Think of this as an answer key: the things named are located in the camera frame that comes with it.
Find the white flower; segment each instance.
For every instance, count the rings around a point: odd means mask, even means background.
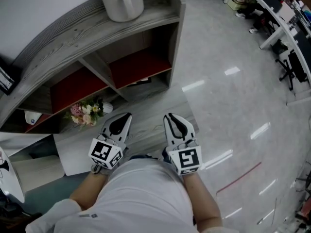
[[[93,108],[92,108],[92,110],[93,110],[94,112],[98,112],[98,111],[100,110],[100,108],[98,108],[97,105],[94,105]]]
[[[86,125],[90,124],[91,120],[92,120],[92,118],[91,118],[90,115],[85,114],[85,115],[83,116],[83,122],[84,122]]]
[[[71,119],[74,123],[79,123],[79,119],[74,117],[74,116],[71,116]]]
[[[83,113],[87,114],[87,115],[89,115],[91,113],[91,109],[92,109],[92,107],[90,105],[88,105],[87,107],[82,107]]]

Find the picture frame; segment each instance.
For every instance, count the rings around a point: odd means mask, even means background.
[[[10,95],[19,82],[19,72],[15,67],[9,67],[0,58],[0,90]]]

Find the white desk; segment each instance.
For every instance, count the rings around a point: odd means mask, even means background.
[[[295,53],[297,54],[297,57],[302,65],[302,68],[304,69],[305,73],[307,74],[307,77],[311,83],[311,72],[308,68],[308,64],[300,50],[300,48],[297,45],[297,42],[295,41],[293,35],[291,34],[289,30],[289,26],[283,19],[280,18],[278,14],[276,14],[273,11],[273,8],[270,8],[264,0],[256,0],[263,8],[265,8],[269,13],[274,17],[274,19],[278,22],[280,27],[264,42],[260,45],[261,49],[264,49],[265,47],[269,46],[270,44],[274,44],[284,33],[286,34],[288,41],[290,42],[292,48],[294,49]],[[302,103],[305,101],[311,101],[311,96],[305,99],[296,100],[293,102],[287,102],[286,105],[294,105],[298,103]]]
[[[311,30],[310,30],[310,28],[307,26],[307,24],[303,20],[301,20],[301,24],[303,25],[303,27],[306,29],[306,31],[308,33],[307,38],[310,38],[311,37]]]

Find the red line on floor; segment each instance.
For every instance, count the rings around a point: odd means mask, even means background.
[[[251,171],[253,171],[256,167],[258,167],[261,164],[261,162],[259,162],[256,166],[254,166],[252,169],[248,170],[246,173],[244,173],[242,176],[240,176],[239,178],[237,178],[236,180],[234,180],[233,182],[231,182],[230,184],[226,185],[225,187],[223,187],[222,189],[218,190],[216,192],[216,195],[218,193],[220,193],[221,191],[225,190],[226,188],[228,188],[229,186],[231,186],[232,184],[234,184],[235,182],[239,181],[241,178],[243,178],[245,175],[249,174]]]

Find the hand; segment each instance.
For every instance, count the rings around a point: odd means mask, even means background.
[[[110,170],[110,169],[104,168],[98,164],[93,164],[91,167],[91,172],[93,174],[102,174],[102,175],[110,176],[114,172],[114,170],[116,170],[116,166],[118,166],[118,165],[115,165],[113,167],[113,169]]]

